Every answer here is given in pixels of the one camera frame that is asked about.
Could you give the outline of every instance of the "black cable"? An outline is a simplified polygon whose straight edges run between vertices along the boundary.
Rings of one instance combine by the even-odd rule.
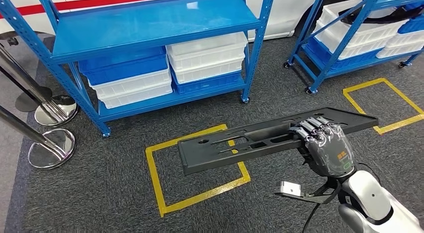
[[[302,233],[305,233],[306,232],[306,228],[308,228],[308,225],[309,225],[309,222],[311,221],[311,219],[312,219],[312,216],[314,215],[314,213],[317,211],[317,209],[318,209],[318,207],[320,207],[320,203],[316,203],[316,205],[315,205],[315,207],[312,209],[312,211],[310,212],[310,214],[309,214],[309,217],[307,218],[307,220],[306,220],[306,222],[305,222],[305,225],[303,226],[303,230],[302,230]]]
[[[380,186],[382,185],[382,181],[380,180],[380,177],[379,177],[379,175],[378,174],[376,174],[376,172],[373,170],[373,168],[371,168],[369,165],[367,165],[367,164],[365,164],[365,163],[361,163],[361,162],[359,162],[358,163],[359,165],[363,165],[363,166],[366,166],[373,174],[374,174],[374,176],[377,178],[377,181],[378,181],[378,183],[380,184]]]
[[[367,167],[373,174],[374,174],[374,176],[377,178],[377,181],[378,181],[378,183],[380,184],[380,186],[382,185],[382,182],[381,182],[381,180],[380,180],[380,177],[379,177],[379,175],[378,174],[376,174],[376,172],[373,170],[373,168],[371,168],[369,165],[367,165],[367,164],[365,164],[365,163],[362,163],[362,162],[359,162],[358,163],[359,165],[363,165],[363,166],[365,166],[365,167]],[[302,230],[302,233],[305,233],[306,232],[306,229],[308,228],[308,225],[309,225],[309,222],[311,221],[311,219],[312,219],[312,216],[314,216],[314,214],[315,214],[315,212],[317,211],[317,209],[318,209],[318,207],[320,207],[320,203],[317,203],[316,205],[315,205],[315,207],[312,209],[312,211],[310,212],[310,214],[309,214],[309,217],[307,218],[307,220],[306,220],[306,222],[305,222],[305,225],[303,226],[303,230]]]

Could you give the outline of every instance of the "yellow tape square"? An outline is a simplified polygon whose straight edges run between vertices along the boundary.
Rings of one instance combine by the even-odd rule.
[[[373,85],[378,84],[378,83],[385,83],[386,85],[388,85],[388,87],[390,87],[394,92],[396,92],[396,94],[398,94],[403,100],[405,100],[410,106],[412,106],[419,113],[419,115],[416,115],[416,116],[410,117],[408,119],[404,119],[404,120],[395,122],[393,124],[390,124],[390,125],[387,125],[387,126],[384,126],[384,127],[374,126],[374,130],[377,133],[382,135],[386,132],[393,131],[395,129],[407,126],[409,124],[412,124],[414,122],[418,122],[418,121],[424,119],[423,110],[421,108],[419,108],[418,105],[416,105],[414,102],[412,102],[412,100],[410,100],[405,94],[403,94],[392,83],[390,83],[386,78],[378,78],[378,79],[375,79],[375,80],[367,81],[367,82],[362,83],[362,84],[357,84],[355,86],[345,88],[345,89],[343,89],[343,95],[353,105],[353,107],[356,108],[356,110],[359,113],[366,114],[365,111],[358,105],[358,103],[356,103],[356,101],[349,95],[349,92],[357,91],[359,89],[369,87],[369,86],[373,86]]]
[[[181,140],[194,138],[194,137],[198,137],[198,136],[202,136],[202,135],[206,135],[206,134],[210,134],[210,133],[214,133],[214,132],[222,131],[222,130],[226,130],[226,129],[227,129],[227,125],[221,124],[221,125],[209,128],[209,129],[205,129],[205,130],[193,133],[193,134],[189,134],[189,135],[177,138],[177,139],[173,139],[173,140],[163,142],[163,143],[153,145],[153,146],[146,148],[145,152],[146,152],[146,157],[147,157],[148,169],[150,171],[151,182],[153,183],[154,194],[156,195],[157,206],[159,207],[160,217],[164,217],[164,215],[166,213],[174,212],[174,211],[181,210],[183,208],[189,207],[191,205],[194,205],[196,203],[199,203],[199,202],[204,201],[206,199],[209,199],[211,197],[217,196],[221,193],[227,192],[231,189],[234,189],[238,186],[241,186],[241,185],[251,181],[251,177],[248,173],[248,170],[246,169],[245,164],[243,162],[239,162],[237,164],[238,164],[238,167],[239,167],[240,172],[241,172],[241,178],[238,178],[238,179],[233,180],[229,183],[226,183],[224,185],[210,189],[206,192],[192,196],[188,199],[182,200],[180,202],[177,202],[177,203],[174,203],[174,204],[171,204],[171,205],[166,205],[166,203],[165,203],[164,195],[162,193],[161,182],[159,181],[158,171],[156,170],[155,160],[153,158],[153,152],[164,149],[164,148],[168,148],[168,147],[171,147],[171,146],[175,146],[178,143],[178,141],[181,141]],[[235,145],[233,140],[230,140],[228,142],[228,144],[230,146]]]

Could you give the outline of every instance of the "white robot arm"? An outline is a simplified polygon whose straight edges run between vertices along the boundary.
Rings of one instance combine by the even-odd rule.
[[[356,233],[423,233],[418,219],[367,171],[355,172],[342,184],[346,203],[338,212]]]
[[[328,180],[313,194],[283,181],[278,195],[317,204],[327,204],[337,195],[339,214],[356,233],[424,233],[418,219],[370,173],[356,169],[352,148],[340,126],[323,117],[310,117],[290,130],[304,142],[298,150],[305,162]],[[324,194],[330,188],[333,193]]]

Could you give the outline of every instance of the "stacked bins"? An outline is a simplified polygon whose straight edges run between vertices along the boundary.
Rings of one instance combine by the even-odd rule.
[[[339,17],[339,12],[350,9],[360,3],[362,0],[347,0],[335,4],[325,5],[322,10],[322,15],[316,22],[315,32],[330,22]],[[386,8],[371,12],[369,17],[380,18],[390,15],[395,9]],[[338,57],[334,66],[349,65],[350,63],[359,63],[360,59],[374,58],[376,54],[383,49],[391,38],[393,38],[399,28],[408,20],[402,20],[390,24],[362,24],[357,32],[353,35],[350,42],[344,48],[343,52]],[[310,40],[307,47],[313,52],[326,51],[330,56],[339,46],[343,37],[348,32],[351,26],[349,24],[338,21],[326,28]]]
[[[237,32],[167,45],[176,91],[184,95],[237,82],[247,43]]]
[[[172,93],[165,47],[154,47],[78,62],[107,109]]]
[[[424,2],[406,5],[407,10],[421,7]],[[386,58],[411,52],[416,52],[424,47],[424,15],[410,19],[391,38],[386,47],[377,54],[377,58]]]

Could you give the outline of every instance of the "chrome stanchion base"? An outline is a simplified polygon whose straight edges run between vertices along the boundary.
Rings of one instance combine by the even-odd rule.
[[[40,86],[39,89],[43,96],[52,97],[52,90],[48,87]],[[14,103],[15,108],[20,112],[33,112],[37,109],[39,104],[32,100],[26,93],[20,94]]]
[[[74,118],[74,116],[77,114],[78,105],[75,103],[75,100],[72,97],[68,95],[57,95],[53,96],[51,100],[54,101],[65,112],[66,119],[61,120],[60,118],[56,118],[56,120],[54,120],[39,106],[35,110],[34,115],[35,121],[38,124],[44,127],[58,127],[72,120],[72,118]]]
[[[74,153],[74,135],[66,129],[53,129],[42,134],[63,150],[63,156],[54,154],[38,143],[33,143],[28,152],[29,163],[39,169],[51,170],[65,163]]]

